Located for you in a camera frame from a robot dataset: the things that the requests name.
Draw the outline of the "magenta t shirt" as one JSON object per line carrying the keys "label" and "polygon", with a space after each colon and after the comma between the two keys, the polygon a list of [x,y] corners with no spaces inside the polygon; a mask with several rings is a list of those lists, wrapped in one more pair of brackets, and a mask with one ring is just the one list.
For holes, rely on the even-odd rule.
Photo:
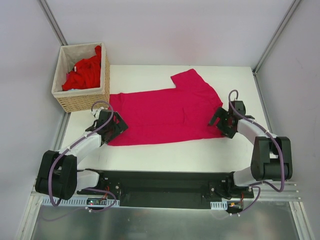
{"label": "magenta t shirt", "polygon": [[223,103],[194,70],[171,76],[174,88],[110,95],[110,104],[128,129],[111,146],[135,146],[184,142],[222,137],[209,126]]}

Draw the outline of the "wicker laundry basket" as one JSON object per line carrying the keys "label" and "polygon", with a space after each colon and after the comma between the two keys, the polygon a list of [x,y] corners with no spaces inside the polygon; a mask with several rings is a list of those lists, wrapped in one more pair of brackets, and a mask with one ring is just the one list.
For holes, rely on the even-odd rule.
{"label": "wicker laundry basket", "polygon": [[[80,60],[95,56],[96,46],[101,46],[100,87],[63,91],[62,85],[66,82],[67,74]],[[88,110],[96,101],[108,102],[110,98],[110,63],[105,44],[94,42],[61,46],[51,93],[67,113]]]}

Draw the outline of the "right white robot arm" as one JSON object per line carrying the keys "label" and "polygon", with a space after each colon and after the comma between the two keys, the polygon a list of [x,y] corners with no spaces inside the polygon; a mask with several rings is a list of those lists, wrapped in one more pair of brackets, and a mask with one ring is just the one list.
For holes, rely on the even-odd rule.
{"label": "right white robot arm", "polygon": [[244,136],[252,145],[250,166],[230,174],[231,181],[225,184],[225,192],[230,197],[237,197],[243,187],[269,185],[281,193],[285,181],[293,175],[292,148],[288,137],[277,136],[256,122],[251,115],[246,115],[242,101],[229,102],[228,109],[218,107],[208,123],[215,125],[224,137],[232,139],[236,134]]}

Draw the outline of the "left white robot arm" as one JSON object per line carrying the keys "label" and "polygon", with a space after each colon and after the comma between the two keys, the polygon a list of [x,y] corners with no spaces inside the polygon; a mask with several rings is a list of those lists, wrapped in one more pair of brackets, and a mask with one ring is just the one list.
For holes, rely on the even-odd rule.
{"label": "left white robot arm", "polygon": [[48,150],[43,154],[35,191],[59,200],[69,200],[75,192],[88,188],[96,195],[102,194],[106,183],[101,179],[101,173],[79,170],[78,165],[91,152],[107,145],[128,128],[118,112],[99,110],[98,118],[78,140],[58,151]]}

